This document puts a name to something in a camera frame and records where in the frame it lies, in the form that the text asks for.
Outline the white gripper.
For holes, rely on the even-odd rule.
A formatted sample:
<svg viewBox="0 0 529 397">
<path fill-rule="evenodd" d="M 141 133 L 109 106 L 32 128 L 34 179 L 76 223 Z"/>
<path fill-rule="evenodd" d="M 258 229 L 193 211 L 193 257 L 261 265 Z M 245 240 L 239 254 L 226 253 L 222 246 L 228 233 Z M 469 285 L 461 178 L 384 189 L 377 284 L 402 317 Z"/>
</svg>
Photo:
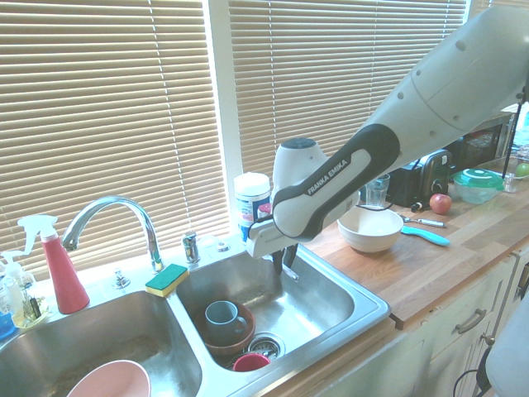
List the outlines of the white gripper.
<svg viewBox="0 0 529 397">
<path fill-rule="evenodd" d="M 246 251 L 254 258 L 271 255 L 274 270 L 277 274 L 283 271 L 284 265 L 292 267 L 295 260 L 298 242 L 285 236 L 275 225 L 272 218 L 261 219 L 251 225 L 245 244 Z"/>
</svg>

